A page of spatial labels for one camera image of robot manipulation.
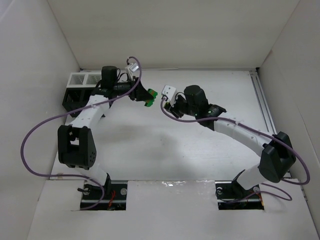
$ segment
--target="red wire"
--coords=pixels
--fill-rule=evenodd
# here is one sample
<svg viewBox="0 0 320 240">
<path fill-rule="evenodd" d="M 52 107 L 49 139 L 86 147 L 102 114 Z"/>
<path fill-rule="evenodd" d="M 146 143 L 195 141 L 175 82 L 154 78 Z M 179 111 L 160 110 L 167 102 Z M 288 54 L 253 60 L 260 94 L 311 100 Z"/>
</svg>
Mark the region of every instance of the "red wire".
<svg viewBox="0 0 320 240">
<path fill-rule="evenodd" d="M 112 193 L 111 193 L 111 199 L 110 199 L 109 204 L 108 204 L 108 209 L 111 207 L 112 202 L 113 202 L 115 197 L 116 197 L 116 191 L 113 190 Z"/>
</svg>

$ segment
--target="white enclosure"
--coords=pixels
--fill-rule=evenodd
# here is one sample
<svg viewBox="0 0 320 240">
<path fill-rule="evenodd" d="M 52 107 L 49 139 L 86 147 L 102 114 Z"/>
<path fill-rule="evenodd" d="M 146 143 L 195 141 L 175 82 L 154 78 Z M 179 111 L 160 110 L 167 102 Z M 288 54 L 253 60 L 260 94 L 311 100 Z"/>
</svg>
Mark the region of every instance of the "white enclosure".
<svg viewBox="0 0 320 240">
<path fill-rule="evenodd" d="M 136 125 L 144 134 L 149 131 L 161 133 L 169 128 L 166 134 L 171 136 L 178 150 L 170 148 L 170 144 L 166 145 L 166 154 L 170 156 L 167 157 L 159 147 L 160 135 L 155 137 L 155 141 L 148 140 L 145 135 L 132 130 L 134 124 L 126 121 L 147 116 L 146 109 L 129 99 L 122 99 L 114 104 L 117 108 L 111 109 L 115 114 L 108 118 L 111 124 L 108 124 L 107 118 L 103 119 L 98 126 L 100 132 L 96 133 L 98 151 L 105 158 L 109 154 L 117 159 L 113 162 L 107 160 L 105 170 L 113 171 L 118 179 L 129 176 L 128 180 L 168 181 L 175 177 L 189 180 L 186 185 L 177 186 L 185 190 L 181 195 L 172 195 L 172 188 L 164 187 L 159 182 L 153 182 L 155 188 L 151 188 L 146 186 L 148 182 L 141 181 L 139 185 L 138 181 L 131 181 L 129 185 L 131 190 L 136 190 L 136 194 L 148 192 L 143 199 L 150 201 L 147 207 L 152 210 L 139 211 L 145 206 L 141 204 L 141 195 L 137 197 L 130 192 L 130 211 L 113 216 L 131 228 L 128 231 L 131 235 L 123 233 L 123 239 L 141 236 L 142 239 L 152 239 L 153 235 L 175 238 L 175 234 L 179 233 L 177 229 L 183 231 L 193 226 L 197 227 L 194 231 L 197 235 L 184 232 L 179 237 L 318 239 L 319 16 L 319 0 L 0 0 L 0 239 L 90 239 L 93 235 L 86 235 L 88 232 L 85 231 L 88 225 L 97 232 L 94 237 L 98 239 L 105 236 L 104 231 L 112 229 L 109 225 L 101 230 L 104 222 L 110 221 L 110 215 L 70 211 L 79 208 L 80 194 L 76 188 L 81 187 L 83 181 L 57 181 L 31 175 L 21 162 L 20 144 L 37 123 L 65 112 L 61 103 L 70 73 L 77 73 L 80 68 L 99 70 L 106 65 L 123 68 L 128 56 L 136 56 L 145 69 L 175 69 L 143 71 L 147 79 L 143 79 L 142 83 L 146 88 L 152 87 L 160 92 L 164 84 L 176 85 L 180 90 L 191 84 L 205 86 L 212 103 L 224 104 L 229 110 L 242 114 L 246 122 L 263 130 L 268 127 L 264 117 L 270 109 L 276 130 L 288 133 L 293 147 L 305 159 L 311 182 L 303 187 L 307 201 L 299 186 L 282 182 L 281 187 L 294 198 L 290 203 L 265 195 L 263 198 L 267 208 L 263 213 L 249 211 L 233 214 L 231 211 L 223 214 L 216 211 L 213 182 L 196 180 L 230 179 L 241 168 L 259 161 L 259 158 L 237 142 L 210 131 L 205 132 L 205 128 L 196 124 L 191 131 L 198 136 L 188 137 L 190 127 L 162 116 L 157 99 L 152 106 L 154 109 L 150 110 L 152 115 Z M 224 68 L 224 71 L 210 68 Z M 255 68 L 260 68 L 258 73 L 265 98 L 260 91 Z M 215 84 L 219 84 L 221 89 L 215 89 Z M 230 100 L 233 95 L 237 97 L 234 103 Z M 263 106 L 264 100 L 269 109 Z M 116 115 L 122 118 L 117 121 Z M 153 117 L 157 124 L 151 124 Z M 64 122 L 65 119 L 58 119 L 42 126 L 28 141 L 26 157 L 37 172 L 70 171 L 55 161 L 57 129 Z M 105 137 L 104 133 L 114 131 L 114 136 L 119 137 L 117 128 L 123 136 L 131 134 L 132 137 L 126 141 L 117 139 L 119 144 L 107 146 L 105 141 L 112 139 L 110 135 Z M 217 140 L 215 148 L 210 142 L 213 137 Z M 131 139 L 140 139 L 141 143 L 130 142 Z M 229 151 L 223 149 L 226 144 L 231 147 Z M 211 152 L 205 151 L 203 145 Z M 128 156 L 126 151 L 119 155 L 114 151 L 130 146 L 148 152 L 147 156 L 143 155 L 143 151 L 132 154 L 132 159 L 138 162 L 136 167 L 128 167 L 132 162 L 125 159 Z M 211 153 L 214 166 L 210 165 Z M 182 164 L 183 156 L 188 157 L 186 165 Z M 222 159 L 229 162 L 221 165 Z M 146 162 L 151 163 L 152 160 L 160 160 L 156 162 L 158 166 L 143 168 Z M 291 174 L 296 179 L 305 179 L 299 163 L 293 166 Z M 195 189 L 199 192 L 190 195 L 189 191 L 194 193 Z M 63 197 L 53 199 L 53 195 L 60 193 Z M 198 198 L 200 193 L 203 193 L 202 198 Z M 154 201 L 163 196 L 167 196 L 165 201 Z M 189 201 L 194 204 L 191 211 L 178 204 L 188 205 Z M 172 208 L 167 207 L 169 203 L 172 203 Z M 160 206 L 159 210 L 156 210 L 156 204 Z M 144 225 L 133 223 L 135 216 L 144 218 Z M 229 221 L 234 231 L 225 231 L 224 226 L 219 225 L 218 217 Z M 178 228 L 170 228 L 170 219 L 180 221 Z M 75 230 L 79 226 L 81 231 L 76 234 L 64 230 Z M 161 226 L 167 229 L 165 234 Z"/>
<path fill-rule="evenodd" d="M 256 68 L 299 0 L 48 0 L 80 65 Z"/>
</svg>

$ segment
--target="white floor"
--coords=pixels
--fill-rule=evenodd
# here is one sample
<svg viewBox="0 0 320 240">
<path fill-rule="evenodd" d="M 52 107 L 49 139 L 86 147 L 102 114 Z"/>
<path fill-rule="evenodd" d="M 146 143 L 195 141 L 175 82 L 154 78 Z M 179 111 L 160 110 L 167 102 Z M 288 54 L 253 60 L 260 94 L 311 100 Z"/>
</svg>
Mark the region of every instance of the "white floor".
<svg viewBox="0 0 320 240">
<path fill-rule="evenodd" d="M 82 180 L 46 181 L 28 240 L 317 240 L 299 186 L 265 210 L 218 210 L 214 181 L 130 181 L 125 211 L 78 211 Z M 262 190 L 276 193 L 272 188 Z"/>
<path fill-rule="evenodd" d="M 230 180 L 260 161 L 254 152 L 230 137 L 198 123 L 175 122 L 160 110 L 164 85 L 183 92 L 185 87 L 196 84 L 204 89 L 210 103 L 266 131 L 248 71 L 150 70 L 143 71 L 142 84 L 159 93 L 153 106 L 145 107 L 143 102 L 125 97 L 116 101 L 93 129 L 97 161 L 111 179 Z M 56 158 L 52 174 L 60 173 L 78 172 Z"/>
<path fill-rule="evenodd" d="M 158 93 L 165 84 L 179 91 L 197 84 L 210 103 L 266 130 L 247 71 L 144 71 L 142 84 Z M 126 97 L 116 101 L 93 130 L 97 161 L 111 179 L 133 180 L 128 184 L 126 211 L 78 211 L 77 188 L 84 181 L 53 178 L 43 188 L 29 240 L 318 239 L 297 185 L 277 184 L 292 195 L 291 202 L 263 195 L 265 210 L 218 210 L 214 180 L 232 180 L 260 159 L 198 123 L 167 118 L 159 104 L 159 96 L 150 108 Z M 56 159 L 52 173 L 78 172 Z M 170 187 L 168 181 L 179 182 Z"/>
</svg>

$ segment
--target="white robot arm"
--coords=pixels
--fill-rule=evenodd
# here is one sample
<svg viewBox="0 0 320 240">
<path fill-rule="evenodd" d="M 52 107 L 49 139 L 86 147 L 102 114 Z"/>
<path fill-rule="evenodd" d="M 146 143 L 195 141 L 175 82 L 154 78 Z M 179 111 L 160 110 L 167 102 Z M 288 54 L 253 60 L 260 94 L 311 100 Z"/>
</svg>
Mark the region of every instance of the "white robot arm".
<svg viewBox="0 0 320 240">
<path fill-rule="evenodd" d="M 134 77 L 133 73 L 138 69 L 136 63 L 128 64 L 125 68 L 127 81 L 119 82 L 118 68 L 104 66 L 101 71 L 101 80 L 92 89 L 86 104 L 92 107 L 82 110 L 70 124 L 61 125 L 58 129 L 58 159 L 60 163 L 69 168 L 75 168 L 82 175 L 94 179 L 104 186 L 107 194 L 110 191 L 111 180 L 110 176 L 101 168 L 100 163 L 96 161 L 97 150 L 91 129 L 97 125 L 100 118 L 112 106 L 112 102 L 110 104 L 95 104 L 123 95 L 137 84 L 128 95 L 129 98 L 136 102 L 144 101 L 145 106 L 151 106 L 157 93 L 152 89 L 146 90 L 140 81 L 137 83 L 138 78 Z"/>
<path fill-rule="evenodd" d="M 209 104 L 205 92 L 199 86 L 187 86 L 183 94 L 184 97 L 176 88 L 166 85 L 162 90 L 162 97 L 166 99 L 164 109 L 177 119 L 183 115 L 193 116 L 197 120 L 210 117 L 232 119 L 234 123 L 222 119 L 204 120 L 199 123 L 235 139 L 260 157 L 259 164 L 241 171 L 233 179 L 231 189 L 237 193 L 238 198 L 242 197 L 242 193 L 263 182 L 278 183 L 295 163 L 296 157 L 282 145 L 239 126 L 238 123 L 242 122 L 239 118 L 231 115 L 223 107 Z M 273 137 L 292 147 L 287 134 L 279 132 Z"/>
</svg>

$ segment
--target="purple wire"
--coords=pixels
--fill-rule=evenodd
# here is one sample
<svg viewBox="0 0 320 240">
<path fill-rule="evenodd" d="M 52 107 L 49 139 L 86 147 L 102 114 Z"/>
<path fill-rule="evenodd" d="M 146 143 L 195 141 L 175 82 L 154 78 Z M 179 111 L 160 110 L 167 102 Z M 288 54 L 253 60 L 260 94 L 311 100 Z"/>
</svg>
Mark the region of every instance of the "purple wire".
<svg viewBox="0 0 320 240">
<path fill-rule="evenodd" d="M 177 121 L 177 122 L 181 122 L 181 123 L 199 123 L 199 122 L 203 122 L 203 121 L 208 121 L 208 120 L 223 120 L 223 121 L 227 121 L 227 122 L 231 122 L 233 124 L 237 124 L 237 122 L 235 120 L 232 120 L 232 119 L 229 119 L 229 118 L 225 118 L 225 117 L 219 117 L 219 116 L 213 116 L 213 117 L 205 117 L 205 118 L 201 118 L 201 119 L 195 119 L 195 120 L 182 120 L 182 119 L 177 119 L 175 118 L 174 116 L 171 116 L 170 114 L 168 114 L 165 109 L 164 109 L 164 101 L 165 99 L 163 98 L 161 100 L 161 111 L 169 118 Z M 290 146 L 288 146 L 287 144 L 285 144 L 284 142 L 276 139 L 275 137 L 273 136 L 270 136 L 268 134 L 265 134 L 264 132 L 261 132 L 261 131 L 258 131 L 258 130 L 255 130 L 249 126 L 246 126 L 242 123 L 238 123 L 239 126 L 243 127 L 244 129 L 247 129 L 251 132 L 254 132 L 256 134 L 259 134 L 259 135 L 262 135 L 268 139 L 271 139 L 275 142 L 277 142 L 278 144 L 280 144 L 281 146 L 285 147 L 286 149 L 288 149 L 290 152 L 292 152 L 297 158 L 298 160 L 300 161 L 300 163 L 302 164 L 304 170 L 305 170 L 305 173 L 306 173 L 306 181 L 304 182 L 294 182 L 294 181 L 289 181 L 289 180 L 286 180 L 286 179 L 282 179 L 282 181 L 286 182 L 286 183 L 290 183 L 290 184 L 294 184 L 294 185 L 306 185 L 310 182 L 310 173 L 309 173 L 309 169 L 305 163 L 305 161 L 302 159 L 302 157 Z"/>
<path fill-rule="evenodd" d="M 181 123 L 199 123 L 199 122 L 208 121 L 208 120 L 223 120 L 223 121 L 231 122 L 231 123 L 233 123 L 233 124 L 236 124 L 236 123 L 237 123 L 235 120 L 232 120 L 232 119 L 229 119 L 229 118 L 225 118 L 225 117 L 218 117 L 218 116 L 217 116 L 217 117 L 205 117 L 205 118 L 195 119 L 195 120 L 182 120 L 182 119 L 178 119 L 178 118 L 175 118 L 174 116 L 171 116 L 170 114 L 168 114 L 168 113 L 165 111 L 165 109 L 164 109 L 164 102 L 165 102 L 165 100 L 166 100 L 165 97 L 162 98 L 162 100 L 161 100 L 161 104 L 160 104 L 161 111 L 162 111 L 168 118 L 171 118 L 172 120 L 175 120 L 175 121 L 177 121 L 177 122 L 181 122 Z M 302 166 L 303 166 L 303 168 L 304 168 L 304 170 L 305 170 L 305 173 L 306 173 L 306 181 L 304 181 L 304 182 L 294 182 L 294 181 L 289 181 L 289 180 L 284 179 L 284 178 L 282 179 L 282 181 L 284 181 L 284 182 L 286 182 L 286 183 L 294 184 L 294 185 L 306 185 L 306 184 L 308 184 L 308 183 L 310 182 L 310 173 L 309 173 L 309 169 L 308 169 L 305 161 L 302 159 L 302 157 L 301 157 L 292 147 L 288 146 L 287 144 L 285 144 L 284 142 L 276 139 L 276 138 L 273 137 L 273 136 L 270 136 L 270 135 L 268 135 L 268 134 L 265 134 L 264 132 L 260 132 L 260 131 L 258 131 L 258 130 L 255 130 L 255 129 L 253 129 L 253 128 L 249 127 L 249 126 L 246 126 L 246 125 L 244 125 L 244 124 L 242 124 L 242 123 L 238 123 L 238 125 L 241 126 L 241 127 L 244 128 L 244 129 L 247 129 L 247 130 L 253 132 L 253 133 L 262 135 L 262 136 L 264 136 L 264 137 L 266 137 L 266 138 L 269 138 L 269 139 L 277 142 L 278 144 L 280 144 L 281 146 L 285 147 L 285 148 L 288 149 L 290 152 L 292 152 L 292 153 L 298 158 L 298 160 L 300 161 L 300 163 L 302 164 Z M 269 186 L 269 187 L 272 187 L 272 188 L 275 188 L 275 189 L 278 189 L 279 191 L 285 193 L 285 194 L 289 197 L 289 199 L 288 199 L 288 198 L 284 198 L 284 197 L 279 196 L 279 195 L 276 195 L 276 194 L 274 194 L 274 193 L 272 193 L 272 192 L 259 191 L 259 192 L 252 193 L 252 194 L 246 196 L 246 197 L 243 198 L 243 199 L 231 201 L 231 202 L 228 202 L 228 203 L 237 203 L 237 202 L 239 202 L 239 201 L 242 201 L 242 200 L 245 200 L 245 199 L 247 199 L 247 198 L 250 198 L 251 196 L 253 196 L 254 194 L 257 194 L 257 193 L 270 194 L 270 195 L 272 195 L 272 196 L 275 196 L 275 197 L 278 197 L 278 198 L 281 198 L 281 199 L 287 200 L 287 201 L 291 201 L 291 200 L 292 200 L 292 197 L 291 197 L 287 192 L 285 192 L 284 190 L 282 190 L 282 189 L 280 189 L 280 188 L 278 188 L 278 187 L 276 187 L 276 186 L 272 186 L 272 185 L 266 184 L 266 183 L 262 183 L 262 184 L 263 184 L 263 185 L 266 185 L 266 186 Z"/>
<path fill-rule="evenodd" d="M 43 173 L 38 173 L 34 170 L 32 170 L 27 161 L 26 161 L 26 157 L 25 157 L 25 145 L 26 145 L 26 142 L 28 140 L 28 138 L 30 137 L 30 135 L 36 130 L 38 129 L 40 126 L 42 126 L 43 124 L 46 124 L 47 122 L 50 122 L 52 120 L 55 120 L 55 119 L 58 119 L 58 118 L 62 118 L 62 117 L 66 117 L 68 116 L 69 114 L 74 114 L 74 113 L 77 113 L 77 112 L 80 112 L 82 110 L 85 110 L 85 109 L 89 109 L 89 108 L 92 108 L 93 106 L 99 106 L 99 105 L 102 105 L 102 104 L 107 104 L 107 103 L 110 103 L 110 102 L 114 102 L 115 100 L 118 100 L 118 99 L 121 99 L 127 95 L 129 95 L 139 84 L 139 82 L 141 81 L 141 76 L 142 76 L 142 67 L 141 67 L 141 64 L 139 62 L 139 60 L 134 57 L 134 56 L 130 56 L 128 57 L 127 59 L 127 62 L 129 61 L 129 59 L 134 59 L 136 61 L 136 63 L 138 64 L 139 66 L 139 77 L 138 77 L 138 80 L 136 81 L 135 85 L 129 90 L 127 91 L 126 93 L 118 96 L 118 97 L 115 97 L 115 98 L 112 98 L 112 99 L 108 99 L 106 101 L 102 101 L 102 102 L 98 102 L 96 104 L 93 104 L 93 105 L 88 105 L 88 106 L 84 106 L 84 107 L 81 107 L 81 108 L 78 108 L 76 110 L 72 110 L 72 111 L 69 111 L 69 112 L 66 112 L 66 113 L 62 113 L 62 114 L 59 114 L 57 116 L 53 116 L 53 117 L 50 117 L 40 123 L 38 123 L 36 126 L 34 126 L 27 134 L 26 136 L 24 137 L 23 141 L 22 141 L 22 144 L 21 144 L 21 147 L 20 147 L 20 156 L 21 156 L 21 160 L 22 160 L 22 163 L 24 165 L 24 167 L 30 172 L 32 173 L 33 175 L 36 175 L 38 177 L 44 177 L 44 178 L 55 178 L 55 177 L 77 177 L 77 178 L 83 178 L 83 179 L 86 179 L 86 180 L 90 180 L 91 182 L 97 184 L 100 188 L 101 188 L 101 191 L 102 191 L 102 194 L 101 194 L 101 197 L 100 199 L 93 205 L 91 206 L 88 206 L 88 207 L 84 207 L 84 208 L 81 208 L 81 210 L 89 210 L 89 209 L 92 209 L 94 208 L 95 206 L 97 206 L 101 200 L 104 198 L 105 196 L 105 189 L 104 187 L 98 183 L 97 181 L 95 181 L 94 179 L 91 179 L 90 177 L 88 176 L 85 176 L 85 175 L 80 175 L 80 174 L 43 174 Z"/>
<path fill-rule="evenodd" d="M 253 193 L 249 194 L 248 196 L 245 196 L 245 197 L 242 198 L 242 199 L 236 199 L 236 200 L 233 200 L 233 201 L 228 201 L 228 202 L 226 202 L 226 203 L 227 203 L 227 204 L 239 203 L 239 202 L 242 202 L 243 200 L 246 200 L 246 199 L 248 199 L 248 198 L 250 198 L 251 196 L 256 195 L 256 194 L 269 194 L 269 195 L 271 195 L 271 196 L 274 196 L 274 197 L 276 197 L 276 198 L 283 199 L 283 200 L 285 200 L 285 201 L 292 201 L 292 197 L 291 197 L 290 194 L 287 193 L 285 190 L 283 190 L 283 189 L 281 189 L 281 188 L 279 188 L 279 187 L 277 187 L 277 186 L 273 186 L 273 185 L 267 184 L 267 183 L 261 183 L 261 185 L 265 185 L 265 186 L 268 186 L 268 187 L 277 189 L 277 190 L 283 192 L 283 193 L 284 193 L 285 195 L 287 195 L 289 198 L 285 198 L 285 197 L 283 197 L 283 196 L 279 196 L 279 195 L 274 194 L 274 193 L 269 192 L 269 191 L 256 191 L 256 192 L 253 192 Z"/>
</svg>

